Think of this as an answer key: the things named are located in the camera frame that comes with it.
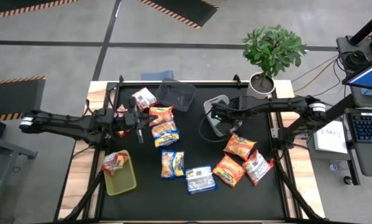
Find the black table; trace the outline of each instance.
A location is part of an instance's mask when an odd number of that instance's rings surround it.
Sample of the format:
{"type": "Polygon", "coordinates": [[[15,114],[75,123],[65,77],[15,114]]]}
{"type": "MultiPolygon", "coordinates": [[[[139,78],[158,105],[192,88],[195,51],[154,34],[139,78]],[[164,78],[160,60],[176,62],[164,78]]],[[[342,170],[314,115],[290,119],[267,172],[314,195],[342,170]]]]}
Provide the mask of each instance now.
{"type": "MultiPolygon", "coordinates": [[[[154,94],[159,84],[125,84],[118,91],[117,104],[128,107],[128,98],[147,85],[154,94]]],[[[203,140],[198,133],[198,125],[204,115],[203,102],[225,94],[234,98],[246,93],[246,85],[240,89],[234,83],[204,84],[194,83],[197,87],[195,98],[187,112],[173,110],[174,121],[180,131],[180,140],[163,149],[185,152],[185,168],[212,165],[224,155],[227,141],[212,143],[203,140]]],[[[272,150],[269,135],[268,114],[257,114],[244,122],[237,134],[257,141],[254,150],[270,158],[272,150]]],[[[202,133],[215,138],[208,121],[204,121],[202,133]]],[[[104,191],[100,201],[100,220],[283,220],[285,218],[285,194],[281,181],[273,169],[253,187],[245,175],[235,188],[223,183],[215,176],[218,190],[195,195],[187,193],[186,180],[160,179],[161,153],[154,147],[151,129],[143,131],[145,144],[138,144],[136,137],[128,136],[106,153],[127,149],[133,160],[137,180],[136,189],[117,196],[109,196],[104,191]]],[[[239,164],[243,161],[232,156],[239,164]]]]}

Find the black floor mat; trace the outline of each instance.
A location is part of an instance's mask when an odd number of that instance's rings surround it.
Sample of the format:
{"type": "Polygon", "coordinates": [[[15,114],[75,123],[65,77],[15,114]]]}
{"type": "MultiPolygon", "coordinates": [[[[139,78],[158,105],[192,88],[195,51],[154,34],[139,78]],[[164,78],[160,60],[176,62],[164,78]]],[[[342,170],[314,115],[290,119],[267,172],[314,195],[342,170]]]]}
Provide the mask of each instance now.
{"type": "MultiPolygon", "coordinates": [[[[120,102],[128,105],[128,98],[142,86],[121,87],[120,102]]],[[[157,87],[149,88],[153,94],[157,87]]],[[[246,89],[228,87],[198,87],[192,105],[187,112],[172,110],[174,121],[180,131],[178,142],[164,147],[185,152],[185,168],[212,165],[224,155],[227,141],[212,143],[203,140],[198,133],[198,125],[204,115],[203,103],[218,95],[234,98],[245,94],[246,89]]],[[[161,153],[154,147],[151,128],[143,129],[144,144],[136,142],[134,131],[120,139],[112,150],[128,150],[136,176],[137,187],[117,196],[103,194],[101,218],[103,220],[282,220],[284,211],[282,196],[276,171],[265,175],[253,187],[246,175],[232,188],[215,176],[218,190],[189,195],[185,178],[160,179],[161,153]]],[[[202,126],[202,133],[215,139],[208,121],[202,126]]],[[[263,156],[271,151],[268,116],[260,113],[245,122],[237,134],[258,143],[255,149],[263,156]]],[[[239,164],[243,160],[231,157],[239,164]]]]}
{"type": "Polygon", "coordinates": [[[79,0],[0,0],[0,18],[76,1],[79,0]]]}
{"type": "Polygon", "coordinates": [[[218,10],[218,7],[202,0],[140,0],[140,2],[194,29],[201,29],[218,10]]]}
{"type": "Polygon", "coordinates": [[[40,109],[45,76],[0,80],[0,121],[40,109]]]}

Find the yellow and black hazard stripe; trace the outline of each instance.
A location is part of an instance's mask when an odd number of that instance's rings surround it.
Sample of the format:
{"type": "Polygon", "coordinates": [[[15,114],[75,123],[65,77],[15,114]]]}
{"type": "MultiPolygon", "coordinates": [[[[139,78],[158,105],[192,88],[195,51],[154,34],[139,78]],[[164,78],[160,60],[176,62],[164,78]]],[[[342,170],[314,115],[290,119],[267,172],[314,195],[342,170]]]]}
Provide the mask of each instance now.
{"type": "Polygon", "coordinates": [[[13,9],[13,10],[10,10],[10,11],[0,12],[0,18],[6,17],[6,16],[13,16],[13,15],[17,15],[17,14],[22,14],[22,13],[25,13],[25,12],[32,12],[32,11],[36,11],[36,10],[39,10],[39,9],[46,9],[46,8],[49,8],[49,7],[59,6],[59,5],[62,5],[62,4],[67,4],[67,3],[71,3],[71,2],[77,2],[77,1],[79,1],[79,0],[57,0],[57,1],[52,1],[52,2],[48,2],[48,3],[44,3],[44,4],[39,4],[39,5],[36,5],[36,6],[29,6],[29,7],[23,7],[23,8],[20,8],[20,9],[13,9]]]}
{"type": "Polygon", "coordinates": [[[39,77],[27,77],[27,78],[13,78],[10,80],[0,80],[0,84],[5,83],[14,83],[14,82],[26,82],[26,81],[32,81],[32,80],[46,80],[47,77],[45,76],[39,76],[39,77]]]}
{"type": "Polygon", "coordinates": [[[201,27],[197,23],[195,23],[193,21],[190,21],[190,20],[184,18],[183,16],[180,16],[180,15],[178,15],[178,14],[176,14],[176,13],[174,13],[174,12],[172,12],[172,11],[170,11],[170,10],[168,10],[168,9],[166,9],[166,8],[156,4],[154,2],[151,2],[149,0],[140,0],[140,2],[142,2],[144,4],[147,4],[148,6],[153,7],[154,9],[157,9],[158,11],[165,13],[170,17],[173,17],[174,19],[177,19],[178,21],[183,22],[184,24],[187,24],[187,25],[193,27],[194,29],[201,29],[201,27]]]}
{"type": "Polygon", "coordinates": [[[210,6],[214,7],[215,9],[219,9],[218,6],[216,6],[216,5],[214,5],[214,4],[210,3],[210,2],[207,2],[207,1],[205,1],[205,0],[201,0],[201,1],[204,2],[204,3],[209,4],[210,6]]]}
{"type": "Polygon", "coordinates": [[[1,114],[0,121],[8,121],[12,119],[21,119],[22,113],[13,113],[13,114],[1,114]]]}

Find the white pot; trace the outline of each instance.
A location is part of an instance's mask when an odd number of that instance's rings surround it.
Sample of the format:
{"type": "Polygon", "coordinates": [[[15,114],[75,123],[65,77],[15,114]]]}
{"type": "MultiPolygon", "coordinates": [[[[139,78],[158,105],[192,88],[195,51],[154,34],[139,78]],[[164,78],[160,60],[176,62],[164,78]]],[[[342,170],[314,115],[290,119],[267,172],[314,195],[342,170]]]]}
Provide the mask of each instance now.
{"type": "Polygon", "coordinates": [[[262,72],[256,72],[254,73],[253,75],[251,75],[251,77],[249,78],[249,83],[248,83],[248,88],[247,88],[247,96],[253,96],[257,99],[265,99],[268,95],[270,95],[273,91],[274,91],[274,81],[272,78],[268,77],[268,79],[270,79],[270,81],[272,81],[273,83],[273,88],[271,91],[267,92],[267,93],[261,93],[260,91],[257,91],[254,89],[254,87],[251,85],[251,80],[253,79],[253,77],[257,76],[257,75],[260,75],[262,72]]]}

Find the concrete floor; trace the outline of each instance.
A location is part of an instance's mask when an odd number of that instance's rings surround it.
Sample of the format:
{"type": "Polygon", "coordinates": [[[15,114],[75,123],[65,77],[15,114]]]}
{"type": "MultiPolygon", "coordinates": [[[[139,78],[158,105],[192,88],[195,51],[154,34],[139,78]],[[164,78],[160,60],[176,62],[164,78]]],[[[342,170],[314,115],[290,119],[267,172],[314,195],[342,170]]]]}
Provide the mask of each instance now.
{"type": "MultiPolygon", "coordinates": [[[[115,0],[82,0],[42,11],[0,19],[0,40],[103,41],[115,0]]],[[[354,34],[372,18],[372,0],[210,0],[220,10],[201,30],[194,30],[137,0],[123,0],[112,42],[170,42],[240,44],[246,32],[261,25],[282,24],[299,34],[307,45],[335,46],[335,38],[354,34]]],[[[31,47],[0,45],[0,79],[46,75],[42,109],[78,115],[83,109],[99,47],[31,47]]],[[[336,52],[309,52],[299,68],[291,67],[276,79],[293,80],[336,52]]],[[[258,68],[240,50],[108,49],[100,80],[140,80],[141,72],[173,70],[178,80],[247,79],[258,68]]],[[[293,83],[306,84],[319,71],[293,83]]],[[[345,76],[336,69],[340,78],[345,76]]],[[[300,91],[314,95],[337,82],[328,68],[300,91]]],[[[320,98],[335,104],[343,98],[341,86],[320,98]]],[[[15,223],[53,219],[74,141],[54,134],[27,135],[17,121],[7,122],[5,139],[39,151],[38,158],[21,158],[2,200],[0,217],[15,223]]],[[[331,220],[372,223],[372,177],[361,175],[362,186],[342,183],[342,172],[328,169],[330,161],[313,160],[326,217],[331,220]]]]}

